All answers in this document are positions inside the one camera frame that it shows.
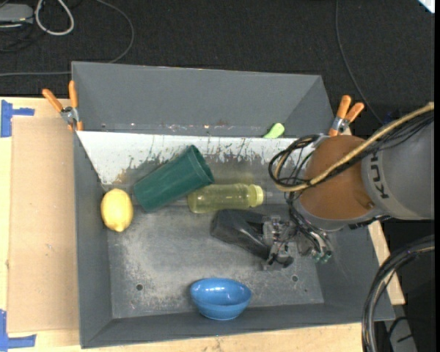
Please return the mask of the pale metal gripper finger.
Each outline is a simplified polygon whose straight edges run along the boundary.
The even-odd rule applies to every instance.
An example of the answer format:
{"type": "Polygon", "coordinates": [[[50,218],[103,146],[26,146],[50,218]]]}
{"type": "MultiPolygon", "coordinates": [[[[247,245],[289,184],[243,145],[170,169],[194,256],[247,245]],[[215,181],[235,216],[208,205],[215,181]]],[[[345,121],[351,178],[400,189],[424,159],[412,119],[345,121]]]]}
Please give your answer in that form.
{"type": "Polygon", "coordinates": [[[263,263],[264,270],[282,270],[294,263],[295,259],[289,252],[288,243],[275,243],[268,258],[263,263]]]}
{"type": "Polygon", "coordinates": [[[263,218],[264,241],[289,241],[296,234],[296,227],[290,221],[281,220],[280,216],[263,218]]]}

